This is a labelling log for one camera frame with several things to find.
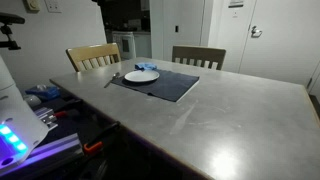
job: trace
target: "kitchen cabinet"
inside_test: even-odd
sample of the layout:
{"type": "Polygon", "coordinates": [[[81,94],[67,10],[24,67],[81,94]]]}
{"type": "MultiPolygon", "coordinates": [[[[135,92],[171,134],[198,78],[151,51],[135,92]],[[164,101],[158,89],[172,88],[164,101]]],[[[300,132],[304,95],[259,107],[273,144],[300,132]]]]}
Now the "kitchen cabinet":
{"type": "Polygon", "coordinates": [[[140,0],[141,11],[149,11],[150,5],[149,0],[140,0]]]}

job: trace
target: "gray table top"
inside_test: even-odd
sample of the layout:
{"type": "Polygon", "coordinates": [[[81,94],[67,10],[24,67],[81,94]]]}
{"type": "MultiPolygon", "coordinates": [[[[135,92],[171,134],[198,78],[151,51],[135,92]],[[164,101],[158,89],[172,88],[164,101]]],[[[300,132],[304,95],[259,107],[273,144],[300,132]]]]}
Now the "gray table top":
{"type": "Polygon", "coordinates": [[[301,85],[137,58],[51,82],[214,179],[320,179],[319,119],[301,85]],[[111,84],[138,62],[200,76],[179,102],[111,84]]]}

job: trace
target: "white plate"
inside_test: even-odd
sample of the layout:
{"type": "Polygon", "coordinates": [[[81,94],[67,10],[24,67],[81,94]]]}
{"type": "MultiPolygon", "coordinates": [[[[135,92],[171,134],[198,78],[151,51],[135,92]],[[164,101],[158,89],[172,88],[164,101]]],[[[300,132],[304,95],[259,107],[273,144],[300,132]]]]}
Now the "white plate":
{"type": "Polygon", "coordinates": [[[158,79],[160,74],[157,71],[132,71],[124,76],[124,78],[131,82],[149,82],[158,79]]]}

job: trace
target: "placemat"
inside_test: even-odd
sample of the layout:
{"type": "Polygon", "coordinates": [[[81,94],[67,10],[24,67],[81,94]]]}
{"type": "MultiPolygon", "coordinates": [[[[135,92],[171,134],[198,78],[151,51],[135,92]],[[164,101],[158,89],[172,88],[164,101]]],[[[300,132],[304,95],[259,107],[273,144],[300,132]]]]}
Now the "placemat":
{"type": "Polygon", "coordinates": [[[124,76],[112,80],[113,84],[127,87],[151,96],[176,102],[178,101],[198,80],[197,76],[190,76],[166,70],[155,70],[160,77],[147,83],[134,83],[127,81],[124,76]]]}

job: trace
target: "wooden chair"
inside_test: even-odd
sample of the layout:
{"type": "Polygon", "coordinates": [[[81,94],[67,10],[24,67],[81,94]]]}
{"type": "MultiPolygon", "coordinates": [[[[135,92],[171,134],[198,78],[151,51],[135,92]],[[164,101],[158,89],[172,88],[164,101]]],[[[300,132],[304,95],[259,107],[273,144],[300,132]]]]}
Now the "wooden chair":
{"type": "Polygon", "coordinates": [[[66,53],[77,72],[121,61],[116,43],[77,47],[67,49],[66,53]]]}
{"type": "Polygon", "coordinates": [[[221,70],[225,54],[226,50],[224,49],[199,46],[173,46],[172,62],[176,62],[178,58],[179,63],[183,64],[184,59],[186,59],[185,64],[197,66],[200,61],[201,67],[205,67],[208,64],[209,69],[212,69],[212,64],[215,62],[218,64],[216,69],[221,70]]]}

